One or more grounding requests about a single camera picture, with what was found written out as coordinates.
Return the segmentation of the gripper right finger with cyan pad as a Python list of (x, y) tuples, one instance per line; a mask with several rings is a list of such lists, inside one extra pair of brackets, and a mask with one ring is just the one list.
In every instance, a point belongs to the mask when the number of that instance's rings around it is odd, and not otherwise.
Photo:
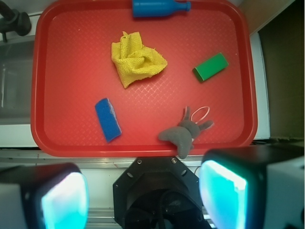
[(218, 229), (302, 229), (305, 149), (294, 145), (211, 149), (202, 159), (199, 190)]

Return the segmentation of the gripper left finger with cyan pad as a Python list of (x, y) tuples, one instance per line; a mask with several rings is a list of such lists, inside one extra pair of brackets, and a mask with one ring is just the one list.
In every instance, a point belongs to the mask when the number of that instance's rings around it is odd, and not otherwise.
[(0, 170), (2, 229), (84, 229), (88, 212), (87, 180), (73, 163)]

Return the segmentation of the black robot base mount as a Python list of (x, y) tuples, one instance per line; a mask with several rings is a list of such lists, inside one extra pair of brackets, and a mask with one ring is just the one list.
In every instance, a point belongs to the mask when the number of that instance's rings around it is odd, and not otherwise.
[(199, 178), (176, 157), (138, 157), (113, 184), (123, 229), (209, 229)]

